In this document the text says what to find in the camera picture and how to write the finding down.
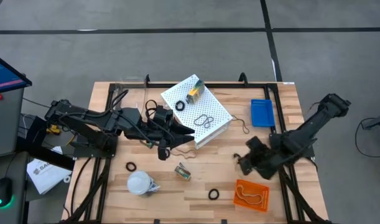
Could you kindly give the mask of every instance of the gray carpet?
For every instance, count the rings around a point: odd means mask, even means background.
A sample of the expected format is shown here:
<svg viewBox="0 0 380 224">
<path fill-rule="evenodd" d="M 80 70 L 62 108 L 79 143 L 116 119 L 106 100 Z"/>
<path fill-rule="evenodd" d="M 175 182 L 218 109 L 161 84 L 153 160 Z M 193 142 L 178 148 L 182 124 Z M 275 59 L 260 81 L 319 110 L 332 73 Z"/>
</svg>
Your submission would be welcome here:
<svg viewBox="0 0 380 224">
<path fill-rule="evenodd" d="M 267 0 L 273 28 L 380 27 L 380 0 Z M 251 0 L 3 0 L 0 30 L 264 27 Z M 312 103 L 337 93 L 352 105 L 317 135 L 318 174 L 330 220 L 380 223 L 380 158 L 362 156 L 355 131 L 380 115 L 380 32 L 274 33 L 283 81 L 296 82 L 305 117 Z M 274 81 L 266 34 L 0 35 L 0 57 L 26 73 L 25 97 L 48 104 L 68 98 L 87 106 L 93 83 L 143 79 L 179 81 L 196 73 L 228 81 Z M 24 102 L 23 113 L 44 108 Z M 380 154 L 380 127 L 360 131 L 359 146 Z M 51 137 L 63 144 L 68 136 Z M 67 184 L 30 203 L 29 223 L 59 221 Z"/>
</svg>

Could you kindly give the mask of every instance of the computer mouse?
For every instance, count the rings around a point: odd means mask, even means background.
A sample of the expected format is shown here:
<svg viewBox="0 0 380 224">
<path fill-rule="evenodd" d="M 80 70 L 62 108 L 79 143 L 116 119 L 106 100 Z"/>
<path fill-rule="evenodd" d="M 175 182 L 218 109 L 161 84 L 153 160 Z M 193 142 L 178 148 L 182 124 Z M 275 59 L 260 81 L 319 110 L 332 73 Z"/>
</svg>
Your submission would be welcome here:
<svg viewBox="0 0 380 224">
<path fill-rule="evenodd" d="M 0 179 L 0 207 L 6 206 L 12 197 L 12 180 L 4 177 Z"/>
</svg>

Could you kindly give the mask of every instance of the white box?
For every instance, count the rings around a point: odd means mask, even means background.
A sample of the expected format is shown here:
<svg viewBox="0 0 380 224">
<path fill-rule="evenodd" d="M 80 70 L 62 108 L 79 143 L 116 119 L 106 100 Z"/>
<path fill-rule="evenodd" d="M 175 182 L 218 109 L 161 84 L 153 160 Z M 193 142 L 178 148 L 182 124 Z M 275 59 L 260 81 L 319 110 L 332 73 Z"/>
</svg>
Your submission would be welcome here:
<svg viewBox="0 0 380 224">
<path fill-rule="evenodd" d="M 195 134 L 193 135 L 195 137 L 195 149 L 199 149 L 217 135 L 227 130 L 233 119 L 207 87 L 205 87 L 205 91 L 195 104 L 188 104 L 185 101 L 188 92 L 198 80 L 199 78 L 196 75 L 192 75 L 160 94 L 169 108 L 173 110 L 176 118 L 184 126 L 195 130 Z M 183 111 L 177 111 L 175 109 L 176 102 L 179 100 L 185 102 Z M 209 128 L 194 124 L 194 121 L 203 114 L 208 117 L 213 117 Z M 205 119 L 201 118 L 197 122 L 202 123 L 203 120 Z"/>
</svg>

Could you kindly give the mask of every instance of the wooden tabletop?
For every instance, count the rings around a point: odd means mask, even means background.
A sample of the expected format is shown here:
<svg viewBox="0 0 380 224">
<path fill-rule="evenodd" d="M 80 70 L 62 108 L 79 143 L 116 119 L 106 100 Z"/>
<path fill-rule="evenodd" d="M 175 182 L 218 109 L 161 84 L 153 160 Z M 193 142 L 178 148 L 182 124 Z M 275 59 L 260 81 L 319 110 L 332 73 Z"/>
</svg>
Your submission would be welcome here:
<svg viewBox="0 0 380 224">
<path fill-rule="evenodd" d="M 95 83 L 89 109 L 104 111 L 109 84 L 110 82 Z M 288 130 L 295 129 L 304 121 L 296 87 L 285 83 L 278 83 L 278 87 L 286 127 Z M 165 90 L 165 88 L 129 89 L 121 106 L 137 107 L 141 111 L 144 96 L 146 101 L 153 99 L 162 104 L 160 94 Z M 232 121 L 228 130 L 197 151 L 196 158 L 171 156 L 166 161 L 158 160 L 156 148 L 148 149 L 138 141 L 126 139 L 122 134 L 109 173 L 103 223 L 152 223 L 155 218 L 160 219 L 161 223 L 221 223 L 222 219 L 227 219 L 228 223 L 286 223 L 278 175 L 271 180 L 263 179 L 255 171 L 244 176 L 232 159 L 235 152 L 240 155 L 249 152 L 245 142 L 253 136 L 268 144 L 270 129 L 254 128 L 251 125 L 250 102 L 251 99 L 264 99 L 263 89 L 215 88 L 211 89 L 211 92 L 229 113 L 245 120 L 250 133 L 243 133 L 242 122 Z M 275 102 L 272 101 L 276 125 L 279 127 Z M 193 149 L 193 142 L 179 146 L 179 149 L 183 151 Z M 85 161 L 86 159 L 79 159 L 75 163 L 65 203 L 68 209 L 70 209 L 73 184 Z M 138 170 L 146 171 L 160 185 L 160 190 L 149 198 L 130 194 L 126 187 L 130 174 L 125 168 L 127 162 L 134 162 Z M 192 173 L 191 181 L 183 180 L 174 172 L 179 162 Z M 94 159 L 88 163 L 78 181 L 74 199 L 75 208 L 80 205 L 89 191 L 93 164 Z M 295 170 L 302 195 L 317 214 L 327 219 L 315 167 L 309 161 L 301 159 L 296 163 Z M 266 213 L 233 204 L 234 185 L 237 179 L 249 180 L 270 188 L 269 208 Z M 213 188 L 220 191 L 220 197 L 211 201 L 208 199 L 208 192 Z M 97 194 L 93 202 L 92 218 L 96 215 L 98 199 Z M 290 201 L 293 216 L 297 218 L 291 193 Z M 62 218 L 67 218 L 67 214 L 64 213 Z"/>
</svg>

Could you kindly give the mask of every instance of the white cup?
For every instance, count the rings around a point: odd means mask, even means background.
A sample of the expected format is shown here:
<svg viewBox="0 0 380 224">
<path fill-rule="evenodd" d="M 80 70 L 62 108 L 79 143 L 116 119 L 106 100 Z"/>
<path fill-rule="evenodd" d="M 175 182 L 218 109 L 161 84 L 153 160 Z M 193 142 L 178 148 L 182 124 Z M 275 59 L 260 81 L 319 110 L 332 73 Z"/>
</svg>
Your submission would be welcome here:
<svg viewBox="0 0 380 224">
<path fill-rule="evenodd" d="M 149 197 L 158 191 L 159 186 L 142 170 L 134 171 L 127 179 L 127 189 L 140 197 Z"/>
</svg>

